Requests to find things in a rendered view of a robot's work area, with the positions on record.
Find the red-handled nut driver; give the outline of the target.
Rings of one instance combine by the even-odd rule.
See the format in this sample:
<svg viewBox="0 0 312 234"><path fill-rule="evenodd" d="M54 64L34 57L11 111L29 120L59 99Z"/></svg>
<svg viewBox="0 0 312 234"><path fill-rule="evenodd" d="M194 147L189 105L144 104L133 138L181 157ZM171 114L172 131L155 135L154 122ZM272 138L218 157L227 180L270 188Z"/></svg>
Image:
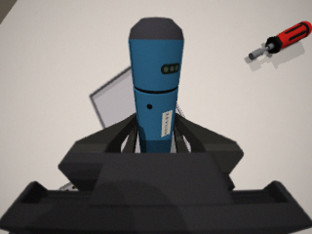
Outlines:
<svg viewBox="0 0 312 234"><path fill-rule="evenodd" d="M307 37L312 31L312 25L308 21L302 21L287 30L281 32L277 36L267 38L265 48L257 49L249 53L251 60L263 55L263 52L268 51L269 54L277 54L281 49Z"/></svg>

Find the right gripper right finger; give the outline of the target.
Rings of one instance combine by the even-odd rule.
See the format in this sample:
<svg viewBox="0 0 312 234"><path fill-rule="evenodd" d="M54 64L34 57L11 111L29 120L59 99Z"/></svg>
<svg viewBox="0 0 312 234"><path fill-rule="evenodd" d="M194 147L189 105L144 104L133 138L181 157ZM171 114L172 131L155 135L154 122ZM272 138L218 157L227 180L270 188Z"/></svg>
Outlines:
<svg viewBox="0 0 312 234"><path fill-rule="evenodd" d="M197 125L176 113L174 123L176 153L189 152L183 137L190 144L190 152L212 153L224 175L230 175L244 157L244 151L235 140Z"/></svg>

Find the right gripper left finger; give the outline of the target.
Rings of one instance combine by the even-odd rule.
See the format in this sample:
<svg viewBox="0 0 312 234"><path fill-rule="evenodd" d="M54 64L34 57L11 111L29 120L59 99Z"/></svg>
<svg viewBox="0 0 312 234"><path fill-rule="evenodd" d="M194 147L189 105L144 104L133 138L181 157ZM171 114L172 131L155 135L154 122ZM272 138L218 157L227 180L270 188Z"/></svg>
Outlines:
<svg viewBox="0 0 312 234"><path fill-rule="evenodd" d="M128 136L129 135L129 136ZM121 146L127 139L121 152ZM76 140L69 151L104 151L105 153L135 153L137 145L137 114L121 122Z"/></svg>

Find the grey shallow tray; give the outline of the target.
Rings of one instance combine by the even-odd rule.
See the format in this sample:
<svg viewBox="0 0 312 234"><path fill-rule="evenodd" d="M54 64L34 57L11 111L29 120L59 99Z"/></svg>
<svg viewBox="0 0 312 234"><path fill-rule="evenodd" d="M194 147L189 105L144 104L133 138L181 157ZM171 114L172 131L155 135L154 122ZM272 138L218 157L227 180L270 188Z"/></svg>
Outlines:
<svg viewBox="0 0 312 234"><path fill-rule="evenodd" d="M102 129L136 113L131 65L91 92L88 97Z"/></svg>

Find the blue electric nut driver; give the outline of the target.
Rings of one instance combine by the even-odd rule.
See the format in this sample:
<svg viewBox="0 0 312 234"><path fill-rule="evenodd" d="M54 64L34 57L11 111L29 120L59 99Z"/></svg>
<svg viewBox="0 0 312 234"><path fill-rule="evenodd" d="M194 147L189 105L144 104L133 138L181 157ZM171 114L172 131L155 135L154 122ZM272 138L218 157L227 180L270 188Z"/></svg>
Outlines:
<svg viewBox="0 0 312 234"><path fill-rule="evenodd" d="M169 18L140 19L129 51L140 153L171 153L184 37Z"/></svg>

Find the grey l-shaped bracket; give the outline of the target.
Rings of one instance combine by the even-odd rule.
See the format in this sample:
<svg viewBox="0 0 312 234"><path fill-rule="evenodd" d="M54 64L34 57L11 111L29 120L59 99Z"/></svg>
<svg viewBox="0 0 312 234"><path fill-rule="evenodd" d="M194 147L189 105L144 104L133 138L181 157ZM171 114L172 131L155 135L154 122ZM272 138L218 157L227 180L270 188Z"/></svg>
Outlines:
<svg viewBox="0 0 312 234"><path fill-rule="evenodd" d="M67 187L66 187L67 186ZM59 189L57 189L57 190L62 190L63 188L63 190L76 190L76 191L78 191L78 189L77 188L75 188L75 189L72 189L72 186L73 186L73 184L71 183L71 182L68 182L66 185L64 185L64 186L62 186L62 187L60 187Z"/></svg>

